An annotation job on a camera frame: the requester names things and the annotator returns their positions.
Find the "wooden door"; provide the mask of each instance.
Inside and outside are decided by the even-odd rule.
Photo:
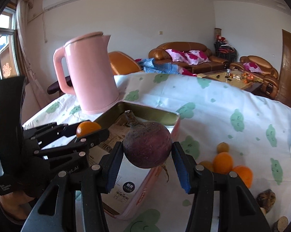
[[[279,91],[275,100],[291,107],[291,33],[283,30],[283,56],[279,73]]]

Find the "brown leather armchair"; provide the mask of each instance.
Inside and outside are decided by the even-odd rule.
[[[201,50],[209,58],[210,62],[202,63],[199,65],[189,65],[185,62],[173,62],[170,55],[166,52],[167,49],[175,49],[178,51],[188,52],[191,50]],[[229,61],[220,57],[212,55],[208,47],[201,43],[194,42],[169,42],[163,43],[157,48],[151,50],[148,54],[149,58],[154,58],[156,64],[172,63],[179,65],[194,74],[222,70],[229,67]]]
[[[255,55],[243,56],[240,62],[231,63],[230,68],[244,71],[243,64],[249,62],[254,62],[260,67],[262,73],[255,72],[254,75],[263,80],[261,91],[274,99],[279,88],[279,73],[267,60]]]
[[[108,53],[112,72],[114,75],[126,75],[142,71],[140,66],[130,56],[120,51]]]

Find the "leather sofa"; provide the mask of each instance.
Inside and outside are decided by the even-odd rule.
[[[167,49],[175,49],[178,51],[188,52],[191,50],[201,50],[209,58],[210,62],[199,65],[189,65],[185,62],[173,62],[170,55],[166,52]],[[199,74],[209,71],[223,70],[229,67],[229,61],[212,55],[212,51],[204,44],[194,42],[169,42],[163,43],[157,48],[151,50],[148,54],[149,58],[154,58],[156,64],[172,63],[177,64],[191,73]]]
[[[261,91],[274,99],[279,89],[279,73],[267,60],[255,55],[243,56],[240,62],[231,63],[230,68],[244,71],[243,64],[249,62],[254,62],[260,67],[262,73],[255,72],[254,75],[263,80]]]

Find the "pile of clothes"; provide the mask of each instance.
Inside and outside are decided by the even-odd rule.
[[[216,56],[227,59],[229,62],[237,61],[237,51],[232,47],[227,40],[221,35],[216,36],[216,42],[214,44]]]
[[[172,63],[157,65],[154,63],[154,60],[155,60],[154,58],[146,58],[146,59],[136,59],[135,61],[146,73],[164,73],[164,74],[196,76],[196,74],[192,74],[187,69],[180,67],[178,65]]]

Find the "bed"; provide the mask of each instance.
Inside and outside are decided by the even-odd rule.
[[[269,188],[275,192],[276,203],[266,215],[268,222],[272,224],[281,216],[291,221],[291,108],[205,78],[133,73],[115,76],[115,81],[121,99],[178,112],[181,124],[177,141],[197,163],[212,161],[217,144],[228,143],[234,165],[246,165],[254,173],[251,193],[257,196]],[[24,127],[55,121],[58,124],[94,121],[98,116],[82,113],[77,98],[66,94],[30,118]],[[69,141],[63,137],[49,146]],[[160,174],[132,220],[121,221],[106,216],[111,232],[137,232],[132,223],[150,217],[151,231],[185,231],[193,196],[180,187],[170,158],[167,169],[170,181],[167,183],[165,175]],[[217,217],[218,210],[214,210],[213,231]],[[77,214],[77,218],[80,225],[80,215]]]

